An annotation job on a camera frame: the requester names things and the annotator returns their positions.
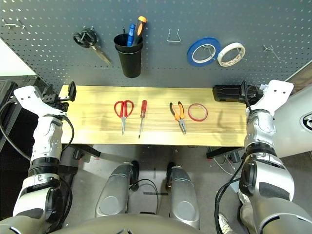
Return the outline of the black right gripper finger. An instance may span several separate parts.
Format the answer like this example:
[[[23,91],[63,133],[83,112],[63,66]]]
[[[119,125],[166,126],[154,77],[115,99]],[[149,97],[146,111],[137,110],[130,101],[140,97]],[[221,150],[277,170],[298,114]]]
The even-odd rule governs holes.
[[[240,85],[240,102],[246,102],[245,97],[246,97],[246,81],[242,81]]]

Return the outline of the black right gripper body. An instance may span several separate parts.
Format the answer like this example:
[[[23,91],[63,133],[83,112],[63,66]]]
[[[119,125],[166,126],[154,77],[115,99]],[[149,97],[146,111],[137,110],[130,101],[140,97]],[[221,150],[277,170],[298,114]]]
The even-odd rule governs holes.
[[[246,90],[246,98],[248,102],[258,102],[263,97],[262,84],[250,85]]]

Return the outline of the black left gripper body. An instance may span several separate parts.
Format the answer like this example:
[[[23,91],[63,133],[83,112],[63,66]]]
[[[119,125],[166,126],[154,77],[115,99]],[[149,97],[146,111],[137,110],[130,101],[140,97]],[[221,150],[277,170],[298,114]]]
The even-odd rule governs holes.
[[[69,101],[67,96],[59,97],[58,94],[53,91],[52,84],[44,88],[42,95],[44,103],[58,110],[61,110],[61,103]]]

